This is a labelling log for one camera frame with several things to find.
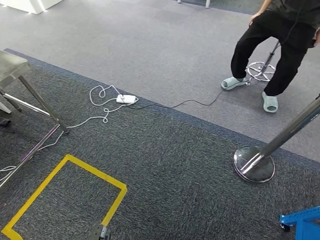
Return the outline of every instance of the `chrome stanchion base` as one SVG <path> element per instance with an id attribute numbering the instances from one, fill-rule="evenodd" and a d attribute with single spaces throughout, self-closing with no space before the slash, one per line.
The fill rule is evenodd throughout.
<path id="1" fill-rule="evenodd" d="M 257 146 L 243 146 L 238 149 L 233 157 L 234 169 L 242 178 L 251 183 L 265 183 L 275 174 L 275 163 L 271 156 L 261 160 L 248 172 L 242 169 L 251 159 L 260 154 Z"/>
<path id="2" fill-rule="evenodd" d="M 266 63 L 263 61 L 253 62 L 247 67 L 247 72 L 251 76 L 251 79 L 255 79 L 262 82 L 269 82 L 275 74 L 275 68 L 269 64 L 264 71 Z"/>

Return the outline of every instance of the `black pants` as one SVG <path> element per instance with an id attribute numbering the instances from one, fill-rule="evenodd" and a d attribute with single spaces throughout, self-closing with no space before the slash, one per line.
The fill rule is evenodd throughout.
<path id="1" fill-rule="evenodd" d="M 315 29 L 310 25 L 297 23 L 289 35 L 294 24 L 293 21 L 269 10 L 258 16 L 237 43 L 231 61 L 233 77 L 245 78 L 246 67 L 254 50 L 260 43 L 275 37 L 281 43 L 281 58 L 264 91 L 268 96 L 283 93 L 298 72 L 315 34 Z"/>

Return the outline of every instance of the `blue metal frame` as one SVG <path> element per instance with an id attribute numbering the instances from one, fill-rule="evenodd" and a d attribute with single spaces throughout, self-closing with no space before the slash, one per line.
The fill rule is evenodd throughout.
<path id="1" fill-rule="evenodd" d="M 314 220 L 320 220 L 320 206 L 280 215 L 279 222 L 287 226 L 296 225 L 295 240 L 320 240 L 320 225 L 311 222 Z"/>

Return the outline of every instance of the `gray slipper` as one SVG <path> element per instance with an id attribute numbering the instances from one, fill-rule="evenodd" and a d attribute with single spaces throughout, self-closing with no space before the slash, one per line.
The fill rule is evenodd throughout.
<path id="1" fill-rule="evenodd" d="M 239 80 L 232 76 L 232 77 L 223 80 L 221 83 L 221 88 L 229 91 L 236 87 L 243 86 L 247 83 L 247 81 L 239 81 Z"/>
<path id="2" fill-rule="evenodd" d="M 268 96 L 264 91 L 262 93 L 263 98 L 263 109 L 267 113 L 276 113 L 278 111 L 278 100 L 276 96 Z"/>

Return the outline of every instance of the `yellow tape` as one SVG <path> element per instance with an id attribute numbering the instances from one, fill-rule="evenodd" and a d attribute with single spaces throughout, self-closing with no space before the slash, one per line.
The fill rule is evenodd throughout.
<path id="1" fill-rule="evenodd" d="M 106 213 L 104 219 L 101 224 L 106 226 L 108 225 L 111 218 L 115 213 L 117 208 L 120 205 L 125 195 L 127 193 L 127 186 L 121 181 L 116 180 L 113 177 L 107 175 L 104 172 L 91 166 L 84 161 L 79 160 L 74 156 L 67 154 L 63 160 L 61 160 L 58 165 L 57 165 L 53 171 L 51 171 L 46 179 L 45 179 L 40 186 L 38 186 L 31 197 L 29 197 L 23 206 L 22 206 L 17 213 L 16 213 L 11 221 L 9 221 L 6 226 L 5 226 L 1 232 L 11 240 L 23 240 L 17 232 L 14 231 L 13 227 L 21 218 L 31 204 L 32 204 L 39 194 L 41 194 L 48 184 L 50 183 L 57 173 L 58 173 L 61 168 L 63 168 L 67 161 L 70 161 L 79 167 L 82 167 L 85 170 L 87 170 L 91 174 L 94 174 L 97 177 L 103 179 L 108 183 L 110 183 L 113 186 L 121 189 L 120 193 L 116 197 L 116 199 L 112 203 L 110 209 Z"/>

